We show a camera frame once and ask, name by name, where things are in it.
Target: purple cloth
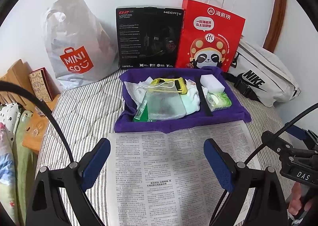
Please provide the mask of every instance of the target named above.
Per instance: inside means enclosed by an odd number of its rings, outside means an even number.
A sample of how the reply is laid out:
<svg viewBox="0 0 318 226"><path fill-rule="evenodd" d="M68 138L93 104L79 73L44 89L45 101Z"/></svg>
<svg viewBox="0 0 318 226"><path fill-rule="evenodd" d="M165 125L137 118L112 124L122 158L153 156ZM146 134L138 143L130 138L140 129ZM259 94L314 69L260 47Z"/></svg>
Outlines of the purple cloth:
<svg viewBox="0 0 318 226"><path fill-rule="evenodd" d="M115 123L115 132L148 132L161 131L170 133L179 129L221 124L237 120L243 120L245 123L251 122L251 115L240 104L234 93L231 91L221 75L221 69L217 67L205 67L205 69L189 68L141 68L130 69L123 73L119 78L122 82L131 82L138 84L145 81L149 76L151 78L179 78L195 81L195 77L201 75L213 74L225 87L225 93L232 101L232 106L228 109L212 112L213 116L206 116L202 104L200 110L177 120L163 120L156 122L132 122L136 115L137 105L130 97L125 84L122 86L122 95L125 100L125 109Z"/></svg>

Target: hand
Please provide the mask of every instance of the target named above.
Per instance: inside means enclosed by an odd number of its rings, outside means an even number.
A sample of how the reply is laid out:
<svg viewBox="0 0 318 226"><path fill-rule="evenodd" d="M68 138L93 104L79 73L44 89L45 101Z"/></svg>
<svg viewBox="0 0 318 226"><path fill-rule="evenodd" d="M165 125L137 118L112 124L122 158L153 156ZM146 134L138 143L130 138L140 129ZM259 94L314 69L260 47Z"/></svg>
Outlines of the hand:
<svg viewBox="0 0 318 226"><path fill-rule="evenodd" d="M295 182L292 188L292 197L289 203L288 211L292 215L297 215L299 210L302 208L302 203L300 202L300 197L302 196L302 188L299 182ZM304 206L304 210L308 211L311 208L315 198L310 199Z"/></svg>

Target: striped mattress pad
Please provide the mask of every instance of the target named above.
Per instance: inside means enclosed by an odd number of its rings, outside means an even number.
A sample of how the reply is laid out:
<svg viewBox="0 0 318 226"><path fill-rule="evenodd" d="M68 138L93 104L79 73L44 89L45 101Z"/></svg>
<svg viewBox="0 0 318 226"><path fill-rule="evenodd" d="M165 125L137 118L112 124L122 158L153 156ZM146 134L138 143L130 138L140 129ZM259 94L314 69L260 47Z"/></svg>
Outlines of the striped mattress pad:
<svg viewBox="0 0 318 226"><path fill-rule="evenodd" d="M118 70L101 81L80 88L63 91L53 116L57 120L66 140L69 143L74 160L80 160L86 152L91 151L97 142L110 132L114 132L114 124L124 110L122 97L122 82L119 76L124 70ZM257 101L243 97L229 83L231 90L235 93L241 104L249 111L252 122L247 127L252 137L254 147L261 144L261 135L269 130L276 132L282 127L282 121L277 115L274 107L268 108ZM281 138L290 142L286 133ZM279 171L281 164L278 155L269 148L264 148L258 159L261 168L272 166ZM69 158L63 143L51 123L45 131L42 146L39 153L37 171L42 166L50 170L64 168L69 164ZM285 198L290 194L293 181L283 178L278 174ZM105 225L108 224L106 205L106 164L101 170L94 186L86 191L93 208ZM79 225L65 189L61 189L61 196L66 212L72 225Z"/></svg>

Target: book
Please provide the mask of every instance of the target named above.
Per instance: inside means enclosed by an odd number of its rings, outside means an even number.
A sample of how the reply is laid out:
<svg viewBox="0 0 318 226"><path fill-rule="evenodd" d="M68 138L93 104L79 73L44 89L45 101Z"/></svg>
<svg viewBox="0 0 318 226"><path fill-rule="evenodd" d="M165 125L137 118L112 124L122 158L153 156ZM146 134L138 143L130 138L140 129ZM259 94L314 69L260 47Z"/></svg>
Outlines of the book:
<svg viewBox="0 0 318 226"><path fill-rule="evenodd" d="M110 133L106 163L109 225L209 225L223 189L203 151L213 138L236 161L255 149L245 123L194 127L172 133ZM260 169L255 156L249 168ZM247 215L248 191L237 223Z"/></svg>
<svg viewBox="0 0 318 226"><path fill-rule="evenodd" d="M53 100L50 86L47 82L47 71L46 69L40 68L29 74L31 86L33 88L35 96L45 102L51 102Z"/></svg>

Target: black box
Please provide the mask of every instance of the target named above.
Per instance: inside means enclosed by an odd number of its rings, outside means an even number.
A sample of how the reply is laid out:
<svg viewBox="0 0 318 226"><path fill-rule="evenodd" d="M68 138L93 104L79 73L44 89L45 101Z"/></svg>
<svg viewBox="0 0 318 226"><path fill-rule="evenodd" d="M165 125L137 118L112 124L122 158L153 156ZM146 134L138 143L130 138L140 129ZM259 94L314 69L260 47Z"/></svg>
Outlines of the black box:
<svg viewBox="0 0 318 226"><path fill-rule="evenodd" d="M117 8L120 68L174 67L183 14L177 8Z"/></svg>

